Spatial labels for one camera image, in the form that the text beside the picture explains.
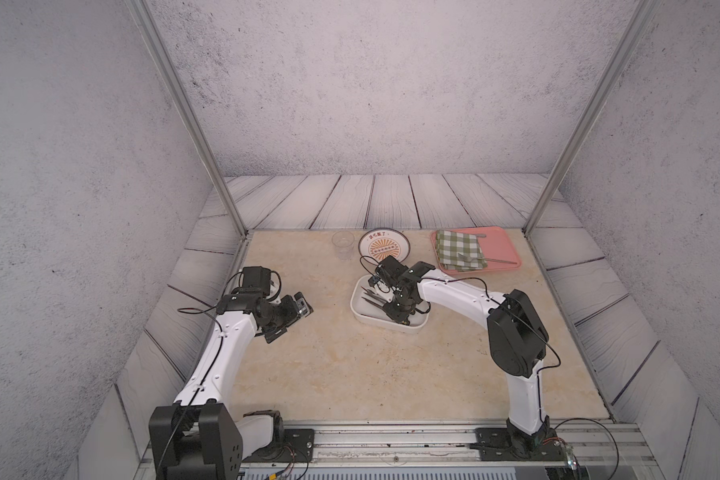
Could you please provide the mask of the yellow-black file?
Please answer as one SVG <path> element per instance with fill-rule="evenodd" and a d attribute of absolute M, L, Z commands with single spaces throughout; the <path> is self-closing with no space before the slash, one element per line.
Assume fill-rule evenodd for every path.
<path fill-rule="evenodd" d="M 382 301 L 386 301 L 380 294 L 376 293 L 376 292 L 373 291 L 373 290 L 367 289 L 367 288 L 365 288 L 365 287 L 361 287 L 361 289 L 362 289 L 362 290 L 365 292 L 365 294 L 367 294 L 368 296 L 381 298 Z"/>
<path fill-rule="evenodd" d="M 373 300 L 373 299 L 366 298 L 366 297 L 362 297 L 362 300 L 363 300 L 364 302 L 370 304 L 371 306 L 373 306 L 373 307 L 375 307 L 375 308 L 377 308 L 377 309 L 379 309 L 379 310 L 384 311 L 384 304 L 379 303 L 379 302 L 377 302 L 377 301 L 375 301 L 375 300 Z"/>

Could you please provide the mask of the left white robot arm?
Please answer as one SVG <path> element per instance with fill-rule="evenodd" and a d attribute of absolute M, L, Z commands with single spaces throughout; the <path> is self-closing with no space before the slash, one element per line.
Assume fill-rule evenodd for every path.
<path fill-rule="evenodd" d="M 256 336 L 271 343 L 313 308 L 302 293 L 274 300 L 262 293 L 233 293 L 220 300 L 210 339 L 186 386 L 149 420 L 158 479 L 236 479 L 255 455 L 293 463 L 281 414 L 252 412 L 235 421 L 232 390 L 245 352 Z"/>

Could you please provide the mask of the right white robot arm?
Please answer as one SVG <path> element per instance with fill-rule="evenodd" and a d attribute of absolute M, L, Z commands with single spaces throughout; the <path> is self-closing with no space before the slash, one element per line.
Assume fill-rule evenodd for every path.
<path fill-rule="evenodd" d="M 549 334 L 530 298 L 520 290 L 492 292 L 478 277 L 453 278 L 435 266 L 418 262 L 412 267 L 389 256 L 379 261 L 369 285 L 378 287 L 376 308 L 392 322 L 408 326 L 422 314 L 422 303 L 440 305 L 484 327 L 494 364 L 507 377 L 510 401 L 506 421 L 509 452 L 529 459 L 554 436 L 541 393 L 541 371 Z"/>

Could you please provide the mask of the white rectangular storage box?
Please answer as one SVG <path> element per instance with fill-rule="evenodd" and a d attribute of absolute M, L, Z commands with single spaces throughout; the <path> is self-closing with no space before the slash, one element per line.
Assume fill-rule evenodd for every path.
<path fill-rule="evenodd" d="M 392 298 L 392 295 L 390 293 L 382 292 L 376 287 L 372 288 L 369 284 L 371 278 L 371 275 L 366 274 L 356 282 L 350 300 L 350 309 L 359 322 L 370 326 L 384 328 L 387 330 L 411 334 L 418 333 L 427 324 L 429 319 L 428 313 L 422 314 L 419 312 L 414 312 L 411 316 L 408 317 L 408 324 L 401 324 L 396 323 L 395 321 L 390 319 L 382 310 L 379 310 L 371 306 L 370 304 L 364 302 L 362 300 L 362 297 L 370 298 L 379 303 L 382 303 L 381 298 L 368 296 L 361 289 L 361 287 L 365 287 L 367 289 L 375 291 L 376 293 L 380 294 L 384 299 Z"/>

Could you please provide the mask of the round orange patterned plate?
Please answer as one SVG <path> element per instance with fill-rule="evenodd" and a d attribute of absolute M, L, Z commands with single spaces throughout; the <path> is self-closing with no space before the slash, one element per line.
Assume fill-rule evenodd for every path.
<path fill-rule="evenodd" d="M 398 230 L 377 228 L 365 232 L 358 242 L 361 257 L 371 257 L 382 261 L 392 256 L 403 263 L 409 256 L 411 246 L 408 238 Z"/>

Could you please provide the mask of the green checkered cloth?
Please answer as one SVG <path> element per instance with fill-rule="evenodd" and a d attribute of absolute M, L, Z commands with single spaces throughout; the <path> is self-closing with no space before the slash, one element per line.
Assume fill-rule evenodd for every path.
<path fill-rule="evenodd" d="M 488 265 L 479 244 L 479 237 L 472 234 L 436 231 L 435 253 L 440 265 L 446 270 L 470 272 L 482 270 Z"/>

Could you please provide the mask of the metal utensil on tray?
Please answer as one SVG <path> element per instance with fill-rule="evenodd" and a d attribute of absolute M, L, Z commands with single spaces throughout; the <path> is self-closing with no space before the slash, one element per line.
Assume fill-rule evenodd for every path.
<path fill-rule="evenodd" d="M 464 261 L 464 262 L 477 262 L 477 261 L 484 261 L 484 262 L 492 262 L 492 263 L 499 263 L 499 264 L 508 264 L 508 265 L 520 265 L 517 261 L 511 261 L 511 260 L 504 260 L 504 259 L 494 259 L 494 258 L 486 258 L 486 257 L 470 257 L 462 253 L 458 253 L 457 257 Z"/>

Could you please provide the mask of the clear plastic cup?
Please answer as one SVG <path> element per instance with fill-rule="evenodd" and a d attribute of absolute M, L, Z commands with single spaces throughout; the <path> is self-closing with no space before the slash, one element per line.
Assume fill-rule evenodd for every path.
<path fill-rule="evenodd" d="M 332 236 L 334 253 L 339 260 L 350 261 L 355 250 L 355 238 L 350 231 L 337 231 Z"/>

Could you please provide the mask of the pink plastic tray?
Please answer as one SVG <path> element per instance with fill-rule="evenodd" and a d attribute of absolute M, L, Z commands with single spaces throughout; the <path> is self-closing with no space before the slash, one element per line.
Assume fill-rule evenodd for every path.
<path fill-rule="evenodd" d="M 457 272 L 454 270 L 444 269 L 440 265 L 437 255 L 435 253 L 437 267 L 440 270 L 444 271 L 445 273 L 447 273 L 451 276 L 466 277 L 469 275 L 510 271 L 510 270 L 518 269 L 522 265 L 520 256 L 517 253 L 510 237 L 508 236 L 507 232 L 504 229 L 502 229 L 501 227 L 495 227 L 495 226 L 473 227 L 473 228 L 451 229 L 451 230 L 447 230 L 447 231 L 455 231 L 455 232 L 467 233 L 467 234 L 472 234 L 472 235 L 478 236 L 480 247 L 486 258 L 511 260 L 511 261 L 517 261 L 520 263 L 520 265 L 508 265 L 508 264 L 499 264 L 499 263 L 488 262 L 487 267 L 482 270 L 470 271 L 470 272 Z M 435 251 L 435 232 L 436 231 L 432 232 L 430 235 L 432 248 L 434 251 Z"/>

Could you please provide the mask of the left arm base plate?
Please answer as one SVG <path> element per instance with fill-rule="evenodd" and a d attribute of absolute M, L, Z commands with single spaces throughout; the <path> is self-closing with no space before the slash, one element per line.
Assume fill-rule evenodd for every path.
<path fill-rule="evenodd" d="M 286 428 L 282 440 L 256 450 L 244 463 L 310 463 L 315 446 L 314 429 Z"/>

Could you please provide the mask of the aluminium front rail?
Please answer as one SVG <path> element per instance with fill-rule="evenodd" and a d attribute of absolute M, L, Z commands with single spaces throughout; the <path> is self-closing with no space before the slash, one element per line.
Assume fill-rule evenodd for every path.
<path fill-rule="evenodd" d="M 310 429 L 309 462 L 293 479 L 546 479 L 564 461 L 483 461 L 472 449 L 489 421 L 290 421 Z M 557 445 L 580 463 L 575 479 L 661 479 L 664 474 L 638 427 L 575 420 L 557 429 Z"/>

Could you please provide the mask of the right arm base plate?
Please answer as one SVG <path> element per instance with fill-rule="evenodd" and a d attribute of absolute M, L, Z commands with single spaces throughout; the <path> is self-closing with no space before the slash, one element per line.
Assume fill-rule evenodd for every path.
<path fill-rule="evenodd" d="M 481 461 L 563 462 L 566 453 L 548 433 L 528 435 L 510 428 L 478 428 L 476 441 L 468 445 Z"/>

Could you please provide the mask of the left aluminium frame post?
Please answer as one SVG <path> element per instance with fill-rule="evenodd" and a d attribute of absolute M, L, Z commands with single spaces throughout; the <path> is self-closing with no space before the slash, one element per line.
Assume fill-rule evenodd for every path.
<path fill-rule="evenodd" d="M 227 183 L 221 174 L 210 144 L 192 108 L 189 97 L 181 83 L 177 70 L 152 16 L 148 2 L 144 0 L 129 0 L 126 4 L 132 13 L 136 26 L 157 68 L 158 74 L 168 89 L 173 104 L 192 140 L 199 159 L 216 193 L 219 195 L 222 206 L 231 217 L 237 233 L 246 237 L 248 235 L 248 228 L 245 226 Z"/>

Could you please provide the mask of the aluminium frame post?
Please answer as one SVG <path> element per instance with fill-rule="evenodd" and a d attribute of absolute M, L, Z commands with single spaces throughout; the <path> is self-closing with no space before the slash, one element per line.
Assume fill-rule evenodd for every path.
<path fill-rule="evenodd" d="M 526 238 L 529 238 L 533 231 L 539 226 L 542 217 L 552 201 L 554 193 L 561 186 L 565 176 L 573 165 L 587 136 L 605 107 L 610 93 L 628 66 L 632 55 L 637 49 L 642 36 L 647 31 L 660 4 L 661 2 L 658 0 L 640 0 L 637 2 L 636 9 L 627 23 L 621 39 L 608 60 L 592 95 L 547 177 L 547 182 L 522 228 Z"/>
<path fill-rule="evenodd" d="M 152 16 L 148 2 L 144 0 L 129 0 L 126 4 L 132 13 L 136 26 L 157 68 L 158 74 L 168 89 L 173 104 L 192 140 L 199 159 L 216 193 L 219 195 L 222 206 L 231 217 L 237 233 L 246 237 L 248 235 L 248 228 L 245 226 L 227 183 L 221 174 L 210 144 L 192 108 L 189 97 L 181 83 L 177 70 Z"/>

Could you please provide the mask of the right aluminium frame post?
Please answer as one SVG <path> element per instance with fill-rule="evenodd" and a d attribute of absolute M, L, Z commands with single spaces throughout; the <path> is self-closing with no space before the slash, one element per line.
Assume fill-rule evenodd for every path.
<path fill-rule="evenodd" d="M 621 39 L 608 60 L 592 95 L 547 177 L 547 182 L 522 228 L 526 238 L 529 238 L 533 231 L 539 226 L 542 217 L 552 201 L 554 193 L 561 186 L 565 176 L 573 165 L 587 136 L 605 107 L 610 93 L 628 66 L 632 55 L 637 49 L 642 36 L 647 31 L 660 4 L 661 2 L 658 0 L 640 0 L 637 2 L 636 9 L 627 23 Z"/>

